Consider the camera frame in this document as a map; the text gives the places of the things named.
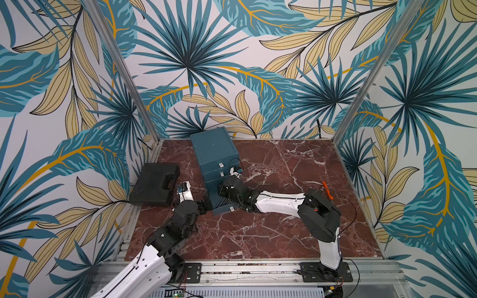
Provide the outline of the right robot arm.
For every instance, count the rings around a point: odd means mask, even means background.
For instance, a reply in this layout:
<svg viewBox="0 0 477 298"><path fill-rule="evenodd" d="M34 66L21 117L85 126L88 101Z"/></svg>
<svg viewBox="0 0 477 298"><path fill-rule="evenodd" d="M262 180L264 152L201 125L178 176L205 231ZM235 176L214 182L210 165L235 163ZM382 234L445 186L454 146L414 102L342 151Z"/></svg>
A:
<svg viewBox="0 0 477 298"><path fill-rule="evenodd" d="M276 213L302 220L318 240L320 264L337 271L342 263L339 248L341 212L318 190L299 194L279 194L252 190L236 177L228 177L218 187L219 195L236 203L248 213Z"/></svg>

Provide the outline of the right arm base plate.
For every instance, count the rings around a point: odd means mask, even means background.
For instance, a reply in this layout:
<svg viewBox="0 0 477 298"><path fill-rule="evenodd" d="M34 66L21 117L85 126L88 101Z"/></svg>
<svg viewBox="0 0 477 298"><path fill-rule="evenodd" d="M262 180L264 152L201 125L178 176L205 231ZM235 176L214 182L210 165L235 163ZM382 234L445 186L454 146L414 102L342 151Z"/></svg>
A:
<svg viewBox="0 0 477 298"><path fill-rule="evenodd" d="M349 264L341 262L337 269L330 269L321 262L302 262L297 273L304 283L350 283L354 280Z"/></svg>

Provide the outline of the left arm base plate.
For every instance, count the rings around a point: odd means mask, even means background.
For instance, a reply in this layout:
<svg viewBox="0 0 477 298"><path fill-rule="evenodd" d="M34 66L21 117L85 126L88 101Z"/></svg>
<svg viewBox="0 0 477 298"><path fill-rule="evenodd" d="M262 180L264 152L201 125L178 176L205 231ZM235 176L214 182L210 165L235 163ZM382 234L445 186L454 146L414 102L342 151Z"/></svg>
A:
<svg viewBox="0 0 477 298"><path fill-rule="evenodd" d="M181 274L177 277L175 283L180 284L199 284L201 281L202 264L185 263Z"/></svg>

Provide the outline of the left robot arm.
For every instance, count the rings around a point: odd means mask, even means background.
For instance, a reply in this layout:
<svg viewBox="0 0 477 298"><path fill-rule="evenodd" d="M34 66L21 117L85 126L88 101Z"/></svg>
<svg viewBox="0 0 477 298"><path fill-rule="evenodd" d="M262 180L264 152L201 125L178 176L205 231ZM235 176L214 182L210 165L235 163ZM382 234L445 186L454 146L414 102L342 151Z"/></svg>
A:
<svg viewBox="0 0 477 298"><path fill-rule="evenodd" d="M173 215L151 234L134 260L93 297L146 298L156 288L180 279L185 261L178 251L195 232L196 221L205 212L199 202L180 202Z"/></svg>

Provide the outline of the teal drawer cabinet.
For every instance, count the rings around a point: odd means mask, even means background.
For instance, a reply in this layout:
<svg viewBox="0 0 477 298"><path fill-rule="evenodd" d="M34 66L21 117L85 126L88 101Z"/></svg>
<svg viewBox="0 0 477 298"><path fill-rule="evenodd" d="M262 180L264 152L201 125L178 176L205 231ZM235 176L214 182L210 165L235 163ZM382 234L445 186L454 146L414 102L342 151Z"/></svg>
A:
<svg viewBox="0 0 477 298"><path fill-rule="evenodd" d="M190 136L205 182L230 175L230 169L240 165L239 152L224 127Z"/></svg>

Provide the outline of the teal bottom drawer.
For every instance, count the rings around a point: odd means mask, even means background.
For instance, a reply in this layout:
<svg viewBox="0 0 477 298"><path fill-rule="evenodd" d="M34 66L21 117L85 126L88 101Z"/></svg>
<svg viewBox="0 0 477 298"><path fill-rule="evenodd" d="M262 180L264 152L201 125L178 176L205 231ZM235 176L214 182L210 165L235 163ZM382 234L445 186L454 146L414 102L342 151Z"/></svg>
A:
<svg viewBox="0 0 477 298"><path fill-rule="evenodd" d="M223 190L223 183L226 179L227 177L222 177L206 183L208 198L211 202L212 214L214 216L239 209L238 204L229 200L225 195L226 190Z"/></svg>

